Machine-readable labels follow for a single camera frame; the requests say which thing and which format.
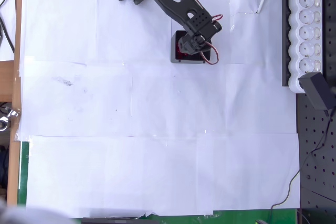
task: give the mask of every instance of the white power strip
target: white power strip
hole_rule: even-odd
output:
[[[308,72],[322,72],[322,0],[288,0],[288,4],[291,10],[288,86],[294,93],[304,93],[299,78]]]

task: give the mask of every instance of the wooden board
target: wooden board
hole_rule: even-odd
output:
[[[0,101],[12,102],[14,62],[0,61]]]
[[[22,10],[22,0],[16,0],[16,34],[15,34],[15,53],[14,53],[14,65],[13,65],[12,108],[17,112],[21,111],[21,78],[19,76],[21,10]],[[19,119],[20,119],[19,117],[12,119],[12,125],[10,129],[11,142],[9,144],[7,204],[11,206],[17,204],[20,142],[16,140],[17,140]]]

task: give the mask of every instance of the pegboard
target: pegboard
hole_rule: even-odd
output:
[[[330,87],[336,87],[336,0],[323,0],[323,51],[323,75]],[[300,165],[319,143],[328,120],[323,111],[312,107],[305,94],[297,95]],[[321,214],[329,216],[333,221],[329,223],[336,223],[336,115],[331,119],[324,147],[309,154],[300,182],[301,207],[315,216],[320,214],[320,218]]]

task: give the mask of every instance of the green mat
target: green mat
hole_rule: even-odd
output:
[[[26,205],[29,162],[29,143],[21,142],[21,170],[17,203]],[[213,215],[201,216],[156,216],[146,219],[158,220],[160,224],[254,224],[256,220],[267,221],[269,210],[215,211]],[[271,224],[297,224],[296,209],[275,209]]]

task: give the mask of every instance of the black robotic arm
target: black robotic arm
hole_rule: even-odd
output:
[[[144,0],[133,1],[135,4],[139,4]],[[214,17],[209,14],[198,0],[180,0],[180,2],[155,0],[155,2],[168,16],[183,26],[186,31],[186,34],[178,39],[178,49],[176,48],[174,53],[178,52],[189,56],[199,54],[201,56],[200,61],[210,63],[209,54],[208,57],[205,57],[203,53],[210,51],[213,47],[211,38],[222,29],[219,22],[216,21],[220,18],[213,20]]]

